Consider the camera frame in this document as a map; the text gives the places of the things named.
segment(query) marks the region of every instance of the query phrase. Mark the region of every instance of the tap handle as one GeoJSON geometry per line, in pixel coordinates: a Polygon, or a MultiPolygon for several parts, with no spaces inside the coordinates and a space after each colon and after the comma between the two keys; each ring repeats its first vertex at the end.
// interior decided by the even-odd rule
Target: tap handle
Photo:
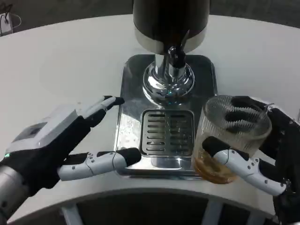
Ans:
{"type": "Polygon", "coordinates": [[[169,64],[174,68],[182,68],[186,64],[186,54],[183,49],[187,42],[189,30],[186,32],[181,43],[177,46],[172,46],[168,50],[169,64]]]}

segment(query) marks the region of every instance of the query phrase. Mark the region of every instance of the amber liquid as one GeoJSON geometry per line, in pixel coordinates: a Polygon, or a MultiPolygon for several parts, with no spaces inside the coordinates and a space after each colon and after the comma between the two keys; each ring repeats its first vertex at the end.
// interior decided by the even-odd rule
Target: amber liquid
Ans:
{"type": "Polygon", "coordinates": [[[236,179],[234,173],[225,165],[217,162],[203,149],[200,149],[197,156],[193,157],[192,160],[195,171],[205,180],[215,184],[228,184],[236,179]]]}

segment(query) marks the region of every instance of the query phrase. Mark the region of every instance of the metal grate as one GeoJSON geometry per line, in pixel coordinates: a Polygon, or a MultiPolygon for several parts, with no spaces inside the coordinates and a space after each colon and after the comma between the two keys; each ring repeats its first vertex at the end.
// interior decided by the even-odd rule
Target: metal grate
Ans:
{"type": "Polygon", "coordinates": [[[144,155],[190,156],[194,147],[193,114],[186,110],[146,110],[141,139],[144,155]]]}

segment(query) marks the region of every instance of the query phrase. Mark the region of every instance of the floor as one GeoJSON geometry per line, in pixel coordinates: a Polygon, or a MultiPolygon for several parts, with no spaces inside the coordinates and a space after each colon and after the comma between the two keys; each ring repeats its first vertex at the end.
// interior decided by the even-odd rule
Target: floor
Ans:
{"type": "MultiPolygon", "coordinates": [[[[0,0],[22,18],[15,31],[82,18],[132,13],[133,0],[0,0]]],[[[300,0],[211,0],[210,13],[300,28],[300,0]]]]}

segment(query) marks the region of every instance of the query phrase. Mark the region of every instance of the stainless steel base plate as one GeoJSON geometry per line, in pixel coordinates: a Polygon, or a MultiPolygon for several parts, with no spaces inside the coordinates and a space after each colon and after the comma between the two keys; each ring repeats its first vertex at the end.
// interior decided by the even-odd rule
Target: stainless steel base plate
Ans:
{"type": "Polygon", "coordinates": [[[193,113],[146,110],[142,114],[141,153],[146,156],[190,156],[194,146],[193,113]]]}
{"type": "MultiPolygon", "coordinates": [[[[114,149],[139,148],[142,159],[128,168],[118,170],[119,174],[139,178],[199,179],[191,165],[193,150],[191,142],[185,146],[187,151],[183,151],[185,148],[182,146],[180,151],[175,153],[167,150],[167,154],[165,154],[167,151],[154,153],[147,150],[147,148],[150,149],[150,144],[147,144],[148,141],[143,142],[145,141],[143,129],[148,127],[143,124],[145,121],[143,116],[152,110],[192,113],[194,125],[193,131],[189,131],[189,134],[195,136],[195,128],[198,126],[202,105],[209,97],[217,94],[217,88],[214,67],[208,58],[202,55],[187,55],[186,60],[195,75],[194,87],[182,97],[168,99],[163,97],[151,99],[143,90],[143,74],[154,61],[154,55],[135,55],[125,64],[120,94],[125,99],[125,103],[119,107],[114,149]]],[[[167,140],[167,137],[165,138],[164,148],[167,149],[166,145],[171,141],[167,140]]]]}

